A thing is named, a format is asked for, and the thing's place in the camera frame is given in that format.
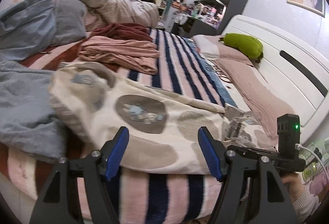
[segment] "white cable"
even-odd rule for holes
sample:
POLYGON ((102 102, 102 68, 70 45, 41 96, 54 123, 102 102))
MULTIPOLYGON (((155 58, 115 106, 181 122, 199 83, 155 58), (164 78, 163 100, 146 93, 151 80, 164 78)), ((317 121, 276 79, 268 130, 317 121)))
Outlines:
MULTIPOLYGON (((326 160, 326 161, 323 163, 324 167, 327 167, 328 164, 329 164, 329 159, 326 160)), ((322 170, 318 169, 317 172, 312 176, 313 179, 314 179, 317 175, 319 175, 321 172, 322 172, 322 170)))
POLYGON ((303 150, 308 151, 308 152, 311 153, 312 155, 314 155, 314 157, 317 159, 317 161, 318 161, 318 162, 320 163, 320 165, 322 166, 322 168, 323 168, 323 170, 324 170, 324 173, 326 174, 326 177, 327 177, 327 183, 329 183, 329 176, 328 176, 327 170, 326 170, 326 168, 324 167, 324 165, 323 165, 322 161, 320 160, 319 156, 317 156, 317 155, 315 154, 315 152, 311 151, 310 149, 308 149, 308 148, 306 148, 306 147, 304 147, 304 146, 302 146, 302 145, 300 145, 300 144, 298 144, 298 143, 295 144, 295 149, 296 149, 296 150, 303 149, 303 150))

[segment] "gray comforter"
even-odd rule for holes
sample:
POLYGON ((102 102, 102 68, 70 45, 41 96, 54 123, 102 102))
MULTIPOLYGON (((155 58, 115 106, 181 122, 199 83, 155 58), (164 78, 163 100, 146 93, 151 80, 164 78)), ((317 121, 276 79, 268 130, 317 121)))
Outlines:
POLYGON ((108 23, 138 23, 155 27, 159 11, 154 3, 131 0, 80 0, 108 23))
POLYGON ((46 162, 65 156, 70 134, 49 105, 51 75, 0 62, 0 142, 46 162))
POLYGON ((79 0, 23 0, 0 12, 1 60, 20 61, 86 37, 79 0))

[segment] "metal screw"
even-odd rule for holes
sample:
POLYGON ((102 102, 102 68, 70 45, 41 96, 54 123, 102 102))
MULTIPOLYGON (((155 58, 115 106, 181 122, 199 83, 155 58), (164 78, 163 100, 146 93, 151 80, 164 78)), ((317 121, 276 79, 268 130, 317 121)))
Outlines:
POLYGON ((235 156, 235 151, 233 151, 233 150, 228 150, 228 151, 226 152, 226 154, 227 154, 229 157, 233 157, 233 156, 235 156))
POLYGON ((99 157, 101 155, 101 152, 99 150, 92 152, 92 157, 99 157))
POLYGON ((67 158, 66 157, 60 157, 60 158, 58 158, 58 163, 60 163, 60 164, 65 164, 66 161, 67 161, 67 158))
POLYGON ((263 163, 268 163, 269 162, 269 158, 267 156, 262 156, 261 160, 263 163))

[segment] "white bed frame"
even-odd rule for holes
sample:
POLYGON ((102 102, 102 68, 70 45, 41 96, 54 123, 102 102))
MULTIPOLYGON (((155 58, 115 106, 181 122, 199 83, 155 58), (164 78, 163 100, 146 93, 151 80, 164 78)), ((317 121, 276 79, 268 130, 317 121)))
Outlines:
POLYGON ((233 17, 223 31, 258 38, 264 46, 264 58, 256 64, 260 74, 300 117, 301 143, 305 143, 329 112, 329 61, 294 35, 243 15, 233 17), (280 55, 285 51, 305 66, 317 79, 315 85, 292 63, 280 55))

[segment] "green pillow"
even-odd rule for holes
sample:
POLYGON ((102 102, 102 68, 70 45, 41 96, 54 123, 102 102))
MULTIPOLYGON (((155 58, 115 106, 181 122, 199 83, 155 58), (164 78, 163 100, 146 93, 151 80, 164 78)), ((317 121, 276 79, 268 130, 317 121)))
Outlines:
POLYGON ((223 41, 226 46, 239 49, 249 59, 263 57, 263 44, 253 36, 229 33, 220 38, 219 41, 223 41))

